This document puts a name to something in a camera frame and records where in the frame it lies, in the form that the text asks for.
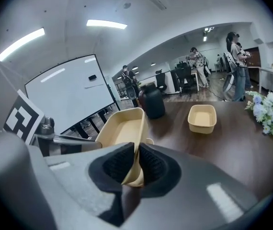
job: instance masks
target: black trash can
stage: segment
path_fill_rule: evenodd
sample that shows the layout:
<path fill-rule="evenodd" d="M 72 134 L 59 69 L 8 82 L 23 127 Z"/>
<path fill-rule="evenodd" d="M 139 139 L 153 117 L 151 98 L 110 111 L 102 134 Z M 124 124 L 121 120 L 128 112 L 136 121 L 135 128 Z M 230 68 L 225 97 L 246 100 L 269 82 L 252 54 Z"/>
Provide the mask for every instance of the black trash can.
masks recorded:
<path fill-rule="evenodd" d="M 145 112 L 148 118 L 159 118 L 165 114 L 161 92 L 156 88 L 154 83 L 146 85 L 143 99 L 146 106 Z"/>

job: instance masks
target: white flower bouquet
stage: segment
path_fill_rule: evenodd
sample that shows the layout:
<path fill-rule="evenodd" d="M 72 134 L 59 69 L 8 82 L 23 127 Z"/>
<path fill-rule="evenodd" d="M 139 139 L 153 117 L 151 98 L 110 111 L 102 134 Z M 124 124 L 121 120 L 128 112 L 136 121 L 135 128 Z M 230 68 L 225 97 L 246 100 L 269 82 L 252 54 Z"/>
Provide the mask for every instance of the white flower bouquet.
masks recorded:
<path fill-rule="evenodd" d="M 266 97 L 255 91 L 246 91 L 253 96 L 252 102 L 248 101 L 245 109 L 251 109 L 257 122 L 262 123 L 263 133 L 273 135 L 273 93 Z"/>

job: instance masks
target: dark wooden table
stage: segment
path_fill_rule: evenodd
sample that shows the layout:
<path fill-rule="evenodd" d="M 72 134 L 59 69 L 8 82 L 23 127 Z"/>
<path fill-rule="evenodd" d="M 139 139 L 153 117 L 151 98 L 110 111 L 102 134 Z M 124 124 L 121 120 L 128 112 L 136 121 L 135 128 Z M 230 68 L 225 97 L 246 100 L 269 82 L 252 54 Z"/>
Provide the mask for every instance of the dark wooden table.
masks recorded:
<path fill-rule="evenodd" d="M 195 104 L 216 109 L 217 123 L 209 135 L 189 129 L 188 114 Z M 273 137 L 262 133 L 261 124 L 245 106 L 233 102 L 165 103 L 166 114 L 148 121 L 149 136 L 155 145 L 210 161 L 262 199 L 273 192 Z"/>

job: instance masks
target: beige plastic tray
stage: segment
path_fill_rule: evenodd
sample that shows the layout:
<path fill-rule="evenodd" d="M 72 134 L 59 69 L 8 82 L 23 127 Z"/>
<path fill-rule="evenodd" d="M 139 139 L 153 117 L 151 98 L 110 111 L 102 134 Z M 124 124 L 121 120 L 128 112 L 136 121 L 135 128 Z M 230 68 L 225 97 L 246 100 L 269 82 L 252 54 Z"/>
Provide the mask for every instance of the beige plastic tray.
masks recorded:
<path fill-rule="evenodd" d="M 122 184 L 134 187 L 143 186 L 144 176 L 139 165 L 138 147 L 140 142 L 151 142 L 148 138 L 148 124 L 143 109 L 137 107 L 113 114 L 103 126 L 96 141 L 102 147 L 109 147 L 123 142 L 134 142 L 134 164 Z"/>
<path fill-rule="evenodd" d="M 216 124 L 216 111 L 211 105 L 194 105 L 188 115 L 192 132 L 210 134 Z"/>

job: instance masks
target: fluorescent light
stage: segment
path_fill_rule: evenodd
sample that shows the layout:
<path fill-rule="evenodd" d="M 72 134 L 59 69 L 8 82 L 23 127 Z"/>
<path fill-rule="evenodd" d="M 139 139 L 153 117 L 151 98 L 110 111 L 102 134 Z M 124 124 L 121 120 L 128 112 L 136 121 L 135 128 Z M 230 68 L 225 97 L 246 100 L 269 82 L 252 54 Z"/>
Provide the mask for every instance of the fluorescent light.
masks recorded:
<path fill-rule="evenodd" d="M 28 34 L 27 36 L 22 37 L 20 40 L 17 40 L 14 44 L 6 48 L 1 54 L 0 54 L 0 61 L 3 61 L 7 56 L 12 54 L 16 49 L 20 48 L 24 44 L 36 39 L 37 37 L 45 35 L 44 28 L 41 28 L 35 32 L 32 32 Z"/>
<path fill-rule="evenodd" d="M 61 70 L 55 71 L 54 73 L 50 74 L 49 76 L 47 76 L 46 78 L 42 79 L 41 82 L 45 82 L 48 79 L 54 77 L 55 75 L 59 74 L 60 72 L 65 71 L 65 68 L 62 68 Z"/>
<path fill-rule="evenodd" d="M 120 24 L 112 21 L 99 21 L 99 20 L 88 20 L 87 26 L 106 26 L 106 27 L 114 27 L 118 29 L 125 29 L 127 25 Z"/>
<path fill-rule="evenodd" d="M 86 60 L 84 61 L 84 63 L 88 63 L 88 62 L 93 61 L 93 60 L 96 60 L 96 58 L 86 59 Z"/>

